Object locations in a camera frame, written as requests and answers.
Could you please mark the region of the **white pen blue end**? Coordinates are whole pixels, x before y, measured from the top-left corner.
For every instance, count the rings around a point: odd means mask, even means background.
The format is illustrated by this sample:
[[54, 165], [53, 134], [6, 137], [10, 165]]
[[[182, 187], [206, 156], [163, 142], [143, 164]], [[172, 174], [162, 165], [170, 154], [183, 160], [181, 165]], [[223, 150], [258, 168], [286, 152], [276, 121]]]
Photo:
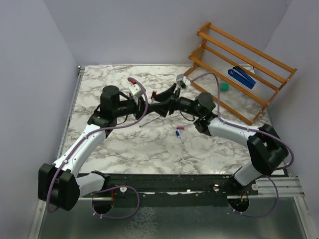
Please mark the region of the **white pen blue end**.
[[182, 138], [181, 133], [180, 133], [179, 130], [177, 130], [177, 133], [178, 133], [178, 136], [179, 136], [179, 138], [180, 138], [180, 141], [181, 141], [182, 143], [184, 143], [183, 138]]

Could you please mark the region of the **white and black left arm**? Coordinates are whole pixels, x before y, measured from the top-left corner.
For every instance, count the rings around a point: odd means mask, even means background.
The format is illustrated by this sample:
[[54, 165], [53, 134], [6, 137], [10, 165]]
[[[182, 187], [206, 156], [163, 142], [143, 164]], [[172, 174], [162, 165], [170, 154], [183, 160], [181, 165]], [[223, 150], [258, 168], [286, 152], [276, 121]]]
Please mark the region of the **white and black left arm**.
[[133, 115], [136, 119], [134, 124], [152, 112], [165, 117], [173, 92], [171, 89], [152, 95], [152, 103], [139, 83], [134, 82], [129, 86], [128, 95], [116, 86], [105, 86], [100, 103], [89, 117], [81, 136], [63, 156], [52, 164], [44, 163], [39, 169], [37, 195], [46, 202], [47, 211], [52, 212], [50, 205], [69, 211], [79, 198], [93, 192], [101, 197], [106, 196], [110, 191], [110, 184], [106, 181], [108, 175], [93, 171], [87, 176], [78, 177], [80, 169], [113, 130], [125, 128], [125, 125], [118, 124], [119, 117]]

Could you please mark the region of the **white pen green end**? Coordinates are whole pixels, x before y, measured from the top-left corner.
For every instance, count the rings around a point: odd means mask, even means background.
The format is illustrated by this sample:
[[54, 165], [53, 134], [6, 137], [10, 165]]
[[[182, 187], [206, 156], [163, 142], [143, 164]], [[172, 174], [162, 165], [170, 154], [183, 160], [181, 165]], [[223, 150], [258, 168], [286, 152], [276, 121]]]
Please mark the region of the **white pen green end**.
[[149, 124], [149, 123], [152, 123], [152, 122], [154, 122], [155, 120], [157, 120], [157, 119], [159, 119], [160, 118], [160, 116], [157, 116], [157, 117], [155, 117], [155, 118], [153, 118], [153, 119], [150, 119], [150, 120], [148, 120], [147, 122], [144, 122], [144, 123], [142, 123], [141, 125], [139, 125], [139, 127], [141, 128], [141, 127], [144, 127], [145, 125], [147, 125], [147, 124]]

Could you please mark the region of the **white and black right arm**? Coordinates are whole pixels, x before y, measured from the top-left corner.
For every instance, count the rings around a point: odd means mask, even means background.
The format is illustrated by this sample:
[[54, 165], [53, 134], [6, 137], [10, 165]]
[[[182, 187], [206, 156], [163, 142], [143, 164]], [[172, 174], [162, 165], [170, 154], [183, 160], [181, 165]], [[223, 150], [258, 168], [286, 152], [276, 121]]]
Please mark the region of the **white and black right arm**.
[[260, 176], [270, 176], [287, 158], [289, 152], [281, 142], [272, 126], [247, 127], [241, 124], [222, 122], [217, 114], [213, 96], [208, 92], [200, 93], [194, 100], [180, 96], [180, 89], [173, 84], [166, 91], [155, 96], [155, 104], [149, 107], [162, 117], [180, 111], [197, 120], [194, 122], [198, 132], [222, 137], [248, 148], [250, 162], [238, 169], [229, 182], [229, 189], [240, 195], [247, 185]]

